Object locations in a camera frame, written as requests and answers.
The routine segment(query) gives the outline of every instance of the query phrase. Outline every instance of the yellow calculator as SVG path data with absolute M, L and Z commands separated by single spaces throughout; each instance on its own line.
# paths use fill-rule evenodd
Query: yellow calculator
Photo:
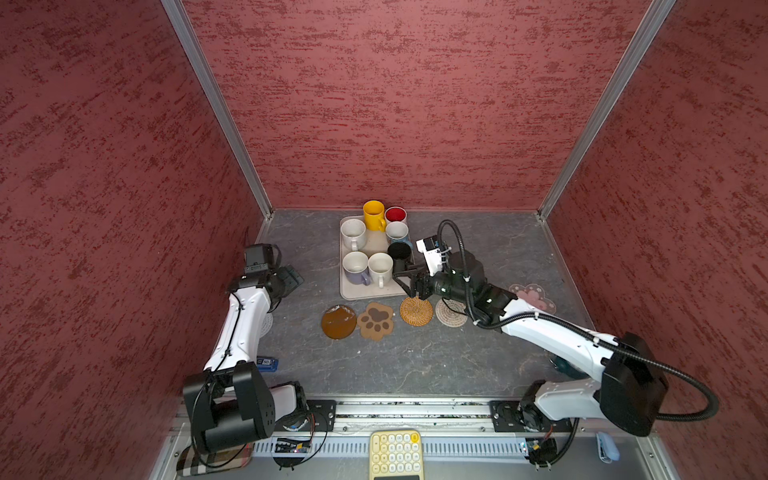
M 369 480 L 424 480 L 422 436 L 416 430 L 371 435 Z

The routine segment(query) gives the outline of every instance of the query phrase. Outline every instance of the plaid pouch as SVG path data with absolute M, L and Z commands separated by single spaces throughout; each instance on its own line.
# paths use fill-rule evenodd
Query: plaid pouch
M 216 465 L 232 458 L 232 455 L 237 453 L 238 450 L 240 450 L 239 446 L 222 450 L 221 452 L 202 454 L 200 457 L 203 459 L 203 462 L 206 462 L 208 465 Z M 224 472 L 234 468 L 242 468 L 250 462 L 251 453 L 253 453 L 253 442 L 247 443 L 243 451 L 238 453 L 237 457 L 235 457 L 232 462 L 227 463 L 221 468 L 210 468 L 200 463 L 200 459 L 194 454 L 192 445 L 190 445 L 184 449 L 181 455 L 179 455 L 179 461 L 176 463 L 176 474 L 180 477 L 190 477 L 192 475 L 205 475 L 207 473 Z

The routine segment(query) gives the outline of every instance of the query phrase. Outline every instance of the blue object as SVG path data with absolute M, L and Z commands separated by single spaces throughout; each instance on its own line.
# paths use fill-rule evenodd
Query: blue object
M 256 367 L 260 372 L 276 372 L 277 359 L 271 356 L 258 356 L 256 358 Z
M 611 463 L 621 458 L 616 442 L 604 432 L 598 432 L 598 456 L 603 463 Z

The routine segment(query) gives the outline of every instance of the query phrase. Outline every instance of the beige tray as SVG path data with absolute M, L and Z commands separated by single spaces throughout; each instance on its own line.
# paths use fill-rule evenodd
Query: beige tray
M 344 246 L 344 242 L 341 237 L 341 224 L 349 220 L 350 218 L 356 218 L 363 220 L 362 215 L 355 217 L 344 217 L 339 222 L 339 285 L 341 286 L 341 296 L 346 300 L 358 300 L 361 298 L 378 298 L 381 296 L 398 296 L 405 295 L 406 292 L 395 280 L 391 280 L 384 288 L 379 288 L 378 285 L 355 285 L 350 283 L 344 275 L 344 267 L 342 266 L 342 260 L 344 256 L 351 252 L 351 250 Z M 383 252 L 386 253 L 386 249 L 389 248 L 389 242 L 386 239 L 386 233 L 368 230 L 368 242 L 366 242 L 365 248 L 360 250 L 365 255 L 370 257 L 374 253 Z M 405 285 L 410 285 L 410 279 L 400 279 Z

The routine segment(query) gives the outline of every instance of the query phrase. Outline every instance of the red textured wallpaper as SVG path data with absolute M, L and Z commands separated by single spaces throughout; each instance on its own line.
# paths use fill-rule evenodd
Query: red textured wallpaper
M 683 478 L 768 478 L 766 25 L 765 2 L 678 0 L 551 216 L 596 324 L 720 395 L 657 423 Z M 703 406 L 670 383 L 664 410 Z
M 260 214 L 157 0 L 0 6 L 3 478 L 136 478 Z
M 536 210 L 648 0 L 189 0 L 276 207 Z

